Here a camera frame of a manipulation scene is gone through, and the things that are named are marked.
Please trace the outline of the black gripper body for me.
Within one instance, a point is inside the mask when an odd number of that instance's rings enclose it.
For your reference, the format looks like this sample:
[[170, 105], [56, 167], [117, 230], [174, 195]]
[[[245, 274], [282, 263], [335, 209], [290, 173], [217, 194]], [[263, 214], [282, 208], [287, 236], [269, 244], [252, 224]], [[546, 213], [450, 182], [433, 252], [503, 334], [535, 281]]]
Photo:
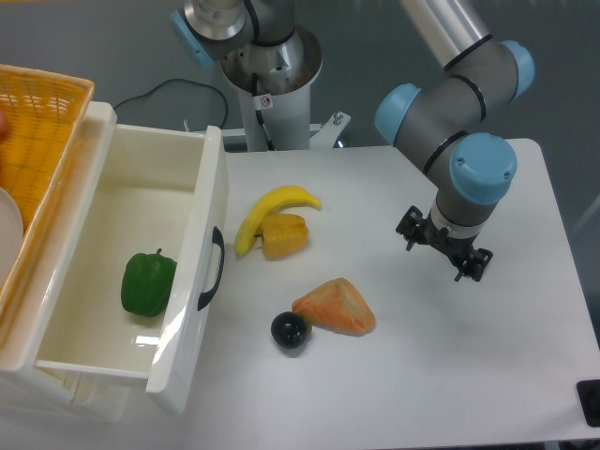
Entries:
[[446, 228], [447, 220], [436, 211], [430, 211], [426, 220], [426, 244], [435, 248], [450, 261], [464, 260], [476, 238], [476, 234], [456, 237], [452, 229]]

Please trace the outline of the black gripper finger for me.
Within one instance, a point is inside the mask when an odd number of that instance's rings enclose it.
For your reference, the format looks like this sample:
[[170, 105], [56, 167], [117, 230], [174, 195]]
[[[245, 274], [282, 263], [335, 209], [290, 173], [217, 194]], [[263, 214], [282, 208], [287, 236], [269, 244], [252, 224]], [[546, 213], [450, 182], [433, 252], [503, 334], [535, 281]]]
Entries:
[[406, 241], [406, 250], [410, 251], [414, 245], [426, 243], [426, 220], [423, 213], [412, 205], [396, 227], [396, 233]]
[[488, 264], [492, 258], [493, 253], [485, 248], [470, 248], [466, 253], [454, 257], [453, 263], [457, 269], [454, 281], [469, 278], [475, 282], [479, 282], [486, 273]]

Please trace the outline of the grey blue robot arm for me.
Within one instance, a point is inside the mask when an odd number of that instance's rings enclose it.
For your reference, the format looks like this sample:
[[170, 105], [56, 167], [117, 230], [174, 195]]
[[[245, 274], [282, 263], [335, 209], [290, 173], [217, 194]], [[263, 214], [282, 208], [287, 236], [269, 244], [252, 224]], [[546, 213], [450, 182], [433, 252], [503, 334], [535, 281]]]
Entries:
[[[428, 213], [409, 209], [397, 232], [409, 245], [443, 254], [460, 278], [480, 280], [491, 251], [475, 248], [511, 186], [517, 157], [502, 138], [470, 126], [513, 102], [532, 84], [535, 66], [515, 41], [498, 41], [465, 1], [406, 1], [403, 9], [445, 73], [438, 86], [411, 83], [379, 105], [376, 129], [437, 189]], [[295, 20], [290, 1], [187, 1], [171, 16], [192, 59], [219, 63], [240, 100], [247, 148], [304, 150], [310, 86], [323, 64], [316, 38]]]

